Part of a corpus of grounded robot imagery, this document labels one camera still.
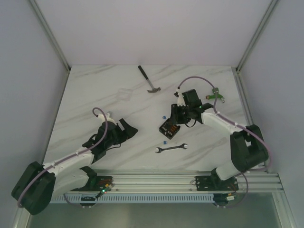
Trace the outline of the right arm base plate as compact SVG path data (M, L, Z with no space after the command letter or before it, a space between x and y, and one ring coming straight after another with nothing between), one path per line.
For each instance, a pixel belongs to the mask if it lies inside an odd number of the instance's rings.
M221 180L215 176L196 176L195 185L197 191L237 191L238 182L235 177Z

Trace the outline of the black fuse box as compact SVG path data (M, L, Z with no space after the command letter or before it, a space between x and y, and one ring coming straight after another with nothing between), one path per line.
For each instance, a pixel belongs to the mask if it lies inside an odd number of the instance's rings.
M168 118L166 121L159 127L159 132L171 140L180 130L179 125L172 123L171 119Z

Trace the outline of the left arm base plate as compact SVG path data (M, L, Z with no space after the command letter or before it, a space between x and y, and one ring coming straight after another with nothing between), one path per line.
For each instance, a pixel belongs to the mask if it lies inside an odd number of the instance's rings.
M112 182L112 176L96 176L94 178L89 178L85 186L71 191L100 191L105 188L106 184L111 185Z

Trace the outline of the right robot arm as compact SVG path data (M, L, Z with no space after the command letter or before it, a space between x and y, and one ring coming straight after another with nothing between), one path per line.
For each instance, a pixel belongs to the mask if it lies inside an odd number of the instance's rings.
M269 159L258 126L239 125L214 111L214 105L203 104L196 90L184 93L177 88L177 103L171 105L171 121L175 125L188 124L194 120L206 125L230 140L230 160L211 172L211 186L217 190L226 186L229 178L249 171Z

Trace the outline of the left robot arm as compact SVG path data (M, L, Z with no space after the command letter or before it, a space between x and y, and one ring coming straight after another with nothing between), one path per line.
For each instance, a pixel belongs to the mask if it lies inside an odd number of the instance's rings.
M12 197L31 215L36 215L57 196L82 188L94 190L98 180L91 166L103 158L110 147L121 145L137 133L138 129L124 119L118 123L103 122L78 151L59 161L29 164L13 188Z

